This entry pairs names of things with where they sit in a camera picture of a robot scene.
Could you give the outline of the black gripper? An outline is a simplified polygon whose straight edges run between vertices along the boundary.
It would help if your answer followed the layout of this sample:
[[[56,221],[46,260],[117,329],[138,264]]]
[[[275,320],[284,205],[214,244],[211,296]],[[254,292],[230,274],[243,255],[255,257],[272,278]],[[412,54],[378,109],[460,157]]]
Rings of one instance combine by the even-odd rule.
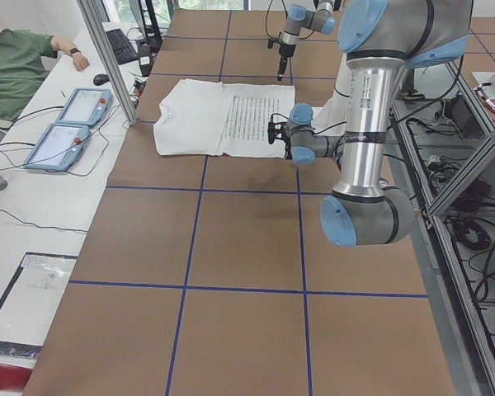
[[[288,58],[292,57],[296,48],[296,35],[292,35],[286,31],[281,32],[278,37],[269,36],[268,37],[268,45],[267,48],[271,49],[274,44],[278,44],[280,46],[279,54],[280,54],[280,62],[277,72],[277,80],[281,81],[285,76],[285,72],[288,65]]]
[[[268,144],[274,144],[277,140],[290,145],[290,136],[288,135],[288,120],[275,121],[277,114],[271,114],[267,125],[267,141]]]

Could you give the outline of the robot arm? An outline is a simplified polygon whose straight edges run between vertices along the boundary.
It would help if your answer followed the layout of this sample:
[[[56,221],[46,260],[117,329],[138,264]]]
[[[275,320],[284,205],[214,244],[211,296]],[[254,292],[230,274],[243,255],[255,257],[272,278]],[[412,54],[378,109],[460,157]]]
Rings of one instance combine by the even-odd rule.
[[[274,44],[279,45],[280,62],[277,71],[277,80],[281,81],[289,60],[294,56],[296,45],[300,39],[302,29],[318,32],[324,35],[332,34],[336,24],[332,15],[344,7],[342,0],[314,1],[314,11],[307,10],[304,6],[294,4],[285,13],[285,29],[278,36],[271,35],[266,31],[268,38],[267,48],[272,49]]]
[[[338,246],[388,244],[404,238],[416,218],[413,205],[381,175],[389,109],[408,69],[443,64],[466,51],[469,1],[321,1],[314,11],[293,6],[278,40],[280,65],[295,52],[302,29],[337,33],[351,73],[346,129],[341,137],[314,133],[312,107],[293,106],[284,122],[270,122],[270,141],[282,140],[297,164],[331,158],[341,176],[320,219]]]

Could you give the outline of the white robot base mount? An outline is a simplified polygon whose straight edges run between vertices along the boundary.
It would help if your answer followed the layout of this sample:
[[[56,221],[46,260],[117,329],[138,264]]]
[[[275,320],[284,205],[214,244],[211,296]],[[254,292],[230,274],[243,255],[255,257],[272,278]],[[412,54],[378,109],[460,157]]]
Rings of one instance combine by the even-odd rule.
[[[345,132],[347,110],[350,101],[351,70],[347,66],[347,55],[342,56],[333,95],[313,118],[317,134],[341,136]]]

